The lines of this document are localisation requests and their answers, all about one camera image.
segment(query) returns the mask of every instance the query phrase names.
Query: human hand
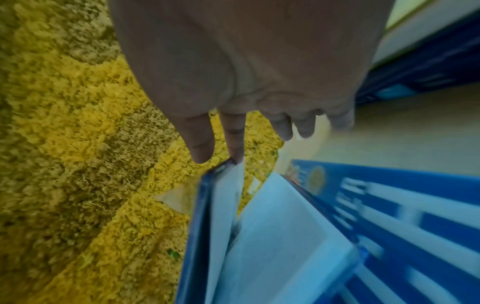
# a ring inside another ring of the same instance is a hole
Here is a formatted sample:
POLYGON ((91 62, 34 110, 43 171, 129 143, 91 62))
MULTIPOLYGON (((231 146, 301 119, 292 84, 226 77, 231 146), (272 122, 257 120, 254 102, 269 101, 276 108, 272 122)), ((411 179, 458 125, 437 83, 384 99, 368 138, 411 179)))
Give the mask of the human hand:
POLYGON ((283 140, 325 113, 354 123, 354 96, 394 1, 109 0, 122 51, 195 162, 213 154, 218 108, 230 156, 244 155, 246 113, 260 110, 283 140))

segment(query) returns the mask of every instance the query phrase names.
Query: yellow carpet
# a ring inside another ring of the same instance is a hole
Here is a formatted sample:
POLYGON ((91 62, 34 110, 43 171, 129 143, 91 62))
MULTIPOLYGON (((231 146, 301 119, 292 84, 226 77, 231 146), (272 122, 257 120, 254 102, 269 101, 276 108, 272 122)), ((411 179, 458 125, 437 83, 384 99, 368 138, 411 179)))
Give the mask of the yellow carpet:
MULTIPOLYGON (((171 303, 188 217, 153 196, 228 157, 192 163, 147 99, 102 0, 0 5, 0 303, 171 303)), ((247 118, 246 189, 283 144, 247 118)))

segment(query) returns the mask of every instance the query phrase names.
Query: white page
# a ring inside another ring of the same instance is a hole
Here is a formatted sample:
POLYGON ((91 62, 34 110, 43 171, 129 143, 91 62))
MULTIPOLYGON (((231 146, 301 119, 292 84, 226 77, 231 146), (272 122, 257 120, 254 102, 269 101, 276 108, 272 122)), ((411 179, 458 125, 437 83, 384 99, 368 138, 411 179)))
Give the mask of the white page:
POLYGON ((354 246, 273 173, 238 219, 214 304, 312 303, 349 265, 354 246))
POLYGON ((228 169, 215 181, 211 200, 210 257, 205 304, 211 304, 227 253, 232 225, 244 186, 245 163, 228 169))

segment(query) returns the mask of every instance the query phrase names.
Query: finger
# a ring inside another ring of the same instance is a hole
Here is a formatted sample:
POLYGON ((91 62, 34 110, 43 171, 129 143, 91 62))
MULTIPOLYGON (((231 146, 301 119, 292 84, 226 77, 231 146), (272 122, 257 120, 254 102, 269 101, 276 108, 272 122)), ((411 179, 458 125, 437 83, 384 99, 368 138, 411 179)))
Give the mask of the finger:
POLYGON ((246 114, 219 113, 230 157, 238 164, 244 159, 246 114))
POLYGON ((271 114, 262 112, 262 114, 270 120, 272 128, 282 140, 288 141, 292 139, 294 134, 292 132, 292 121, 290 116, 285 113, 271 114))
POLYGON ((291 121, 296 125, 298 133, 303 138, 312 136, 315 132, 315 112, 289 113, 291 121))
POLYGON ((353 102, 345 107, 334 110, 325 110, 325 114, 330 120, 332 129, 341 131, 348 130, 355 124, 355 108, 353 102))
POLYGON ((215 148, 215 137, 208 114, 196 117, 169 117, 185 141, 193 161, 197 164, 208 161, 215 148))

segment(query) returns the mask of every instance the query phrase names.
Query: open book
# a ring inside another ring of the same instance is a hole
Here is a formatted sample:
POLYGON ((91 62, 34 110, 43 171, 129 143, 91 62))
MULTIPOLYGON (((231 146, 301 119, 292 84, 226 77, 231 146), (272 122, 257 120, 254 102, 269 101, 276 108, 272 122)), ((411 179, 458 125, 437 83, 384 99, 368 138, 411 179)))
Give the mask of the open book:
POLYGON ((240 216, 244 165, 201 177, 177 304, 310 304, 327 300, 362 251, 300 188, 273 173, 240 216))

